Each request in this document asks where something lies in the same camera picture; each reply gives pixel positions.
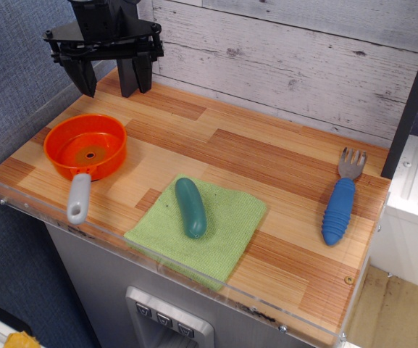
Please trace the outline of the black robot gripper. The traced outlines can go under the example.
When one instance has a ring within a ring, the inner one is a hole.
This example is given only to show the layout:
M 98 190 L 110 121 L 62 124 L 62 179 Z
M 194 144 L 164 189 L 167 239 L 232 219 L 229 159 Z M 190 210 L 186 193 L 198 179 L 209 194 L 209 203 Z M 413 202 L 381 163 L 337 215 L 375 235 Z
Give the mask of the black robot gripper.
M 56 63 L 61 62 L 62 55 L 74 58 L 65 59 L 62 64 L 82 94 L 93 98 L 96 92 L 96 75 L 87 60 L 132 58 L 140 92 L 151 89 L 152 62 L 164 55 L 162 27 L 139 19 L 138 3 L 71 1 L 75 21 L 43 33 Z

